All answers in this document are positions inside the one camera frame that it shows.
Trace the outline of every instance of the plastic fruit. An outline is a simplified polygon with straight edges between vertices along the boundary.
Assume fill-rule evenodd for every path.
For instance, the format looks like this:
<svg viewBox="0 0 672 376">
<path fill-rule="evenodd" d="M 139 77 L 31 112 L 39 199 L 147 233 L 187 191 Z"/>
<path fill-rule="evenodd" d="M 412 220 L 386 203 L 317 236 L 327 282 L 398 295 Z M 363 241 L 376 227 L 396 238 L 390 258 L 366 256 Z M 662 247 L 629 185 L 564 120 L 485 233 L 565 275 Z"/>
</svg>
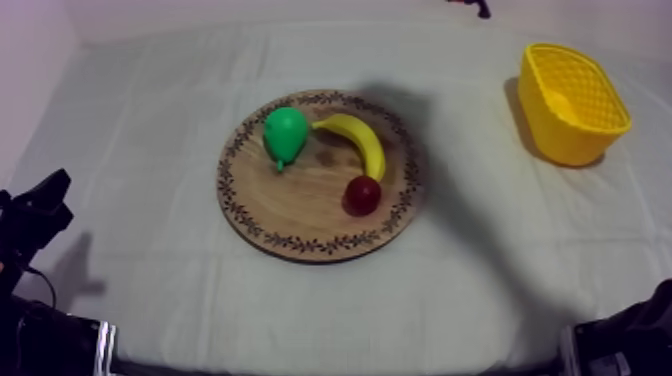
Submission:
<svg viewBox="0 0 672 376">
<path fill-rule="evenodd" d="M 358 215 L 373 213 L 380 203 L 380 184 L 369 176 L 358 176 L 345 189 L 348 208 Z"/>
<path fill-rule="evenodd" d="M 264 126 L 264 140 L 271 158 L 277 161 L 278 171 L 294 162 L 308 138 L 308 120 L 301 111 L 282 107 L 271 112 Z"/>
<path fill-rule="evenodd" d="M 358 118 L 335 114 L 313 123 L 313 129 L 326 129 L 354 142 L 364 158 L 365 173 L 375 181 L 385 175 L 385 153 L 371 127 Z"/>
</svg>

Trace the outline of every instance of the white fabric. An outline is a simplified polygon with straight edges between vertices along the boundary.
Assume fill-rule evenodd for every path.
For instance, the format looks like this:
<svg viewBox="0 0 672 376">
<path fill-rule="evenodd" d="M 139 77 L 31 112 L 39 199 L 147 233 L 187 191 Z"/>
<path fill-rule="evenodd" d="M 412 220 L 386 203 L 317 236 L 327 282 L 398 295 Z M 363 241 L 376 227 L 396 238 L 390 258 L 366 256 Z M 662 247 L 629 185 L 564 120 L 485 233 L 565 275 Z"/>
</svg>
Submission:
<svg viewBox="0 0 672 376">
<path fill-rule="evenodd" d="M 323 22 L 91 48 L 11 184 L 19 193 L 59 167 L 73 178 L 75 220 L 35 267 L 61 309 L 118 324 L 121 354 L 158 364 L 397 374 L 539 359 L 563 325 L 613 314 L 672 276 L 672 69 L 576 46 L 609 71 L 634 126 L 601 164 L 558 168 L 523 148 L 507 96 L 534 41 L 484 26 Z M 432 168 L 410 227 L 334 266 L 253 249 L 215 194 L 234 128 L 313 88 L 389 104 Z M 20 291 L 48 299 L 38 280 Z"/>
</svg>

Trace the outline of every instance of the decorative floral border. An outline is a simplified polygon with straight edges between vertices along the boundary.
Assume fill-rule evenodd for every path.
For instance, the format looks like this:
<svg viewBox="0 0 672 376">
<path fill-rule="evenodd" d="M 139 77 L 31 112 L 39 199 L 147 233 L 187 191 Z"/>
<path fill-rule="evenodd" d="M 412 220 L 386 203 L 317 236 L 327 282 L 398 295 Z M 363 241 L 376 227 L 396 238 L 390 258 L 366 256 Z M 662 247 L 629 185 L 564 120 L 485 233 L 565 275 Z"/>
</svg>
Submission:
<svg viewBox="0 0 672 376">
<path fill-rule="evenodd" d="M 399 136 L 401 145 L 404 146 L 404 153 L 406 154 L 406 163 L 404 165 L 404 180 L 406 181 L 406 189 L 398 192 L 399 201 L 392 206 L 390 213 L 385 219 L 380 229 L 363 231 L 357 235 L 344 235 L 342 237 L 334 237 L 328 241 L 318 241 L 317 239 L 302 239 L 300 236 L 282 236 L 277 232 L 269 232 L 259 225 L 259 223 L 246 210 L 245 205 L 236 202 L 236 191 L 233 188 L 235 181 L 231 174 L 231 161 L 236 157 L 245 142 L 252 136 L 256 127 L 263 126 L 268 115 L 280 107 L 290 107 L 294 103 L 298 105 L 320 104 L 327 105 L 334 102 L 340 102 L 344 106 L 352 106 L 360 111 L 369 112 L 375 116 L 381 116 L 387 120 L 391 126 L 392 131 Z M 217 189 L 222 195 L 221 200 L 222 209 L 230 214 L 235 222 L 245 228 L 248 235 L 254 238 L 262 237 L 264 244 L 271 246 L 280 246 L 296 250 L 298 253 L 304 252 L 326 252 L 332 255 L 334 252 L 344 248 L 346 250 L 355 248 L 362 244 L 373 244 L 374 241 L 379 240 L 383 233 L 392 234 L 394 230 L 400 226 L 402 216 L 409 210 L 413 204 L 413 196 L 417 194 L 420 183 L 420 167 L 418 166 L 418 152 L 413 143 L 413 139 L 404 128 L 401 119 L 387 111 L 382 106 L 367 102 L 366 100 L 356 96 L 349 95 L 342 92 L 334 91 L 331 93 L 320 94 L 299 94 L 296 96 L 288 96 L 271 102 L 263 107 L 259 112 L 250 119 L 245 120 L 242 127 L 239 127 L 237 134 L 225 148 L 225 158 L 219 161 Z"/>
</svg>

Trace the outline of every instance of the black object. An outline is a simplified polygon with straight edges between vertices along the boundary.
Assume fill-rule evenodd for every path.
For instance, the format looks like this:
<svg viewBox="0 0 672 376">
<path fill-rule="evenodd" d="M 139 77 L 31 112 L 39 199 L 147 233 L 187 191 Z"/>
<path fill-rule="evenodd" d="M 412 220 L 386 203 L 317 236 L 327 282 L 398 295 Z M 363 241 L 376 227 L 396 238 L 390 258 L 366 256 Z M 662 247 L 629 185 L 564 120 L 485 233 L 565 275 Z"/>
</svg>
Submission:
<svg viewBox="0 0 672 376">
<path fill-rule="evenodd" d="M 0 191 L 0 299 L 11 295 L 37 251 L 70 225 L 73 215 L 63 203 L 69 186 L 60 169 L 14 199 Z"/>
<path fill-rule="evenodd" d="M 69 186 L 70 177 L 60 169 L 13 199 L 0 191 L 0 375 L 109 373 L 116 327 L 57 311 L 53 286 L 29 265 L 72 221 L 63 203 Z M 44 278 L 52 306 L 12 295 L 23 272 Z"/>
<path fill-rule="evenodd" d="M 576 326 L 574 337 L 582 376 L 672 375 L 672 280 L 646 302 Z"/>
<path fill-rule="evenodd" d="M 485 0 L 446 0 L 451 3 L 465 3 L 467 5 L 472 5 L 472 4 L 478 4 L 478 17 L 487 20 L 490 17 L 492 17 L 492 14 L 490 13 L 490 7 L 488 7 L 488 3 L 485 2 Z"/>
</svg>

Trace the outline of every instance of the yellow banana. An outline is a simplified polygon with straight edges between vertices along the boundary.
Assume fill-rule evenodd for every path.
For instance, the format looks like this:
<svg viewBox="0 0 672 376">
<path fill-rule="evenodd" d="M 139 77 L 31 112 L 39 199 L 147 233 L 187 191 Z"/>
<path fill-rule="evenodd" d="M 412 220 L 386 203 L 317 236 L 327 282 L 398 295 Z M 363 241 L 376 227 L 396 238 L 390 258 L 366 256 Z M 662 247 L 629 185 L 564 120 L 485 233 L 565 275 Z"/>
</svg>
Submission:
<svg viewBox="0 0 672 376">
<path fill-rule="evenodd" d="M 371 127 L 358 118 L 335 114 L 313 123 L 313 129 L 326 129 L 354 142 L 364 157 L 366 175 L 380 181 L 385 175 L 385 153 Z"/>
</svg>

